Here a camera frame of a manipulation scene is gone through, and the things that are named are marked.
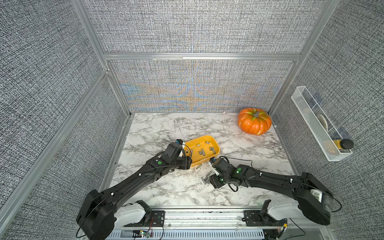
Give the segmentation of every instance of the barcode label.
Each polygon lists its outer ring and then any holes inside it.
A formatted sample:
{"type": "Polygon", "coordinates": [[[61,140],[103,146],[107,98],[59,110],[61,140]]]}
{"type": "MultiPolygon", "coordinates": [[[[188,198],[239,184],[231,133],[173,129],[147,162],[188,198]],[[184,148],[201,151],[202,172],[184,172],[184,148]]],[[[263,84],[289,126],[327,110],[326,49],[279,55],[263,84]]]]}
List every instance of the barcode label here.
{"type": "Polygon", "coordinates": [[[311,189],[311,194],[319,201],[321,202],[321,199],[323,198],[323,193],[320,190],[317,189],[311,189]]]}

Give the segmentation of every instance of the gray fabric wall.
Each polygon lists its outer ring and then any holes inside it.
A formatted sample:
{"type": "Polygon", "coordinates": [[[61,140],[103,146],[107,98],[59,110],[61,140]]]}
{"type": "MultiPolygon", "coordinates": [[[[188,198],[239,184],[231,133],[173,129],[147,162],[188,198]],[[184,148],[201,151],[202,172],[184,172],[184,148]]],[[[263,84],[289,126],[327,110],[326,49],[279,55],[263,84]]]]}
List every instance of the gray fabric wall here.
{"type": "Polygon", "coordinates": [[[105,80],[2,240],[74,239],[78,211],[100,186],[125,118],[105,80]]]}
{"type": "Polygon", "coordinates": [[[343,204],[331,219],[339,240],[384,234],[383,26],[381,0],[342,0],[272,116],[299,173],[313,173],[343,204]],[[325,158],[290,98],[303,85],[355,142],[348,158],[325,158]]]}
{"type": "Polygon", "coordinates": [[[110,61],[133,112],[268,110],[292,61],[110,61]]]}
{"type": "Polygon", "coordinates": [[[298,53],[326,0],[85,0],[105,52],[298,53]]]}
{"type": "Polygon", "coordinates": [[[5,1],[0,28],[0,207],[97,78],[70,0],[5,1]]]}

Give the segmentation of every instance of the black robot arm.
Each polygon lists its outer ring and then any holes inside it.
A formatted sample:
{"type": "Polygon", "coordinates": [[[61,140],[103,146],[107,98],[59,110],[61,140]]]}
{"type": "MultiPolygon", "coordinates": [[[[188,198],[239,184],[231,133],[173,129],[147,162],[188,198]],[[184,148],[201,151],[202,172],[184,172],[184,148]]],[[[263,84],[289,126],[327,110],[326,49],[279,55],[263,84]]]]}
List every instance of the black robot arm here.
{"type": "Polygon", "coordinates": [[[312,174],[303,172],[301,176],[279,175],[247,165],[234,167],[226,159],[225,157],[210,159],[212,167],[218,173],[210,177],[214,188],[233,184],[236,187],[259,187],[278,192],[297,200],[303,215],[311,221],[329,225],[333,195],[312,174]],[[315,197],[316,194],[311,193],[312,189],[319,190],[321,198],[315,197]]]}
{"type": "Polygon", "coordinates": [[[146,185],[157,181],[173,169],[189,169],[192,160],[180,153],[182,140],[172,142],[164,152],[149,159],[137,172],[102,192],[92,190],[86,196],[76,218],[90,240],[105,239],[113,230],[116,211],[146,185]]]}

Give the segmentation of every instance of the vent grille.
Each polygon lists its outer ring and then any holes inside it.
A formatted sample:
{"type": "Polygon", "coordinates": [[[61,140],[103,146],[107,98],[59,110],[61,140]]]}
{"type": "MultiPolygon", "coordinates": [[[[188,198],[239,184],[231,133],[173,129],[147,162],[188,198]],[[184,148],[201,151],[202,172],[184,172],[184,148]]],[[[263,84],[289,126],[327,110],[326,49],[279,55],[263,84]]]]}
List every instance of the vent grille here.
{"type": "MultiPolygon", "coordinates": [[[[153,230],[153,236],[151,239],[159,240],[162,235],[161,229],[153,230]]],[[[132,239],[132,230],[114,230],[107,237],[107,240],[123,240],[132,239]]],[[[165,229],[162,240],[193,240],[193,239],[210,239],[210,240],[222,240],[222,239],[264,239],[264,233],[262,229],[165,229]]]]}

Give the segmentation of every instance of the wire basket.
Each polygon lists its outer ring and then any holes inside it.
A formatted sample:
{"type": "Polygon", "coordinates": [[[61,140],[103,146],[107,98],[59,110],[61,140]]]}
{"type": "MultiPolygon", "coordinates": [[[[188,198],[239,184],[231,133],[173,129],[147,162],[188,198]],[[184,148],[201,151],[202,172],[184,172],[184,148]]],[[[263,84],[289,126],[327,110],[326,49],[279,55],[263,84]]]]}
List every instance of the wire basket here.
{"type": "Polygon", "coordinates": [[[303,116],[328,161],[340,161],[352,154],[351,150],[340,150],[336,147],[333,140],[342,139],[342,137],[306,86],[297,87],[291,99],[297,109],[299,109],[300,114],[303,116]],[[324,116],[325,126],[317,118],[319,114],[324,116]]]}

